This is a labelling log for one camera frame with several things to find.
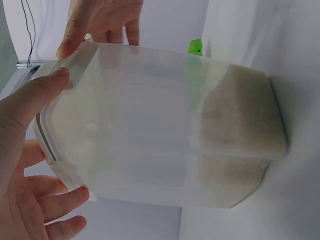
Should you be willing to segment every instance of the human hand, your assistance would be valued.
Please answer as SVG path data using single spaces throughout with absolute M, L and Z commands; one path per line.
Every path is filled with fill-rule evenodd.
M 139 16 L 144 0 L 71 0 L 71 16 L 57 51 L 59 59 L 70 56 L 87 33 L 97 43 L 123 43 L 122 28 L 130 45 L 139 45 Z
M 37 141 L 25 142 L 26 130 L 68 80 L 61 68 L 0 101 L 0 240 L 69 240 L 87 224 L 82 216 L 47 224 L 86 202 L 86 188 L 66 193 L 57 177 L 24 176 L 25 168 L 45 159 Z

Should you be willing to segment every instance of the fingernail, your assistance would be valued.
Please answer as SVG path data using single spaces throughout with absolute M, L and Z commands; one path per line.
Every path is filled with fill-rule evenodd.
M 65 37 L 65 38 L 62 40 L 60 46 L 58 47 L 58 50 L 57 50 L 56 53 L 55 53 L 56 57 L 57 57 L 59 60 L 64 59 L 64 56 L 65 56 L 64 51 L 65 51 L 65 49 L 68 49 L 69 44 L 70 44 L 70 38 Z
M 69 74 L 69 70 L 66 67 L 61 67 L 54 70 L 50 75 L 62 78 Z

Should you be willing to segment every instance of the wire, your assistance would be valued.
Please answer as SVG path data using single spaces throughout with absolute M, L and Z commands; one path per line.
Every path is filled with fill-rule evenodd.
M 32 24 L 33 24 L 34 36 L 33 36 L 33 40 L 32 40 L 31 32 L 30 32 L 30 30 L 29 30 L 29 24 L 28 24 L 28 18 L 27 18 L 27 14 L 26 14 L 25 5 L 24 5 L 23 0 L 20 0 L 20 1 L 21 1 L 21 6 L 22 6 L 22 9 L 23 9 L 23 13 L 24 13 L 26 30 L 27 30 L 27 32 L 28 32 L 28 34 L 29 34 L 29 39 L 30 39 L 30 44 L 31 44 L 29 56 L 28 56 L 28 59 L 27 59 L 27 62 L 26 62 L 26 66 L 29 67 L 29 66 L 30 66 L 30 61 L 31 61 L 32 52 L 33 52 L 33 50 L 34 50 L 34 46 L 35 46 L 35 42 L 36 42 L 36 25 L 35 25 L 34 16 L 33 16 L 32 12 L 31 12 L 31 9 L 30 9 L 28 0 L 25 0 L 26 5 L 27 5 L 27 7 L 28 7 L 28 10 L 29 10 L 29 12 L 30 12 L 31 19 L 32 19 Z

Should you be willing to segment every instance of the plastic container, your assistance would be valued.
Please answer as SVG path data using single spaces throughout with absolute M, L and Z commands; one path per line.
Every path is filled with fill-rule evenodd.
M 66 90 L 34 120 L 71 189 L 139 203 L 229 208 L 287 149 L 267 76 L 205 57 L 84 42 Z

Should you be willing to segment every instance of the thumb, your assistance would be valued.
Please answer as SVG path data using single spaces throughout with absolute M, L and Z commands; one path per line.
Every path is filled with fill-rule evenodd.
M 76 0 L 66 24 L 63 40 L 56 52 L 59 60 L 74 53 L 85 38 L 92 19 L 103 6 L 102 0 Z
M 68 80 L 68 69 L 59 68 L 28 82 L 0 101 L 0 127 L 11 128 L 11 133 L 25 132 L 35 115 L 65 89 Z

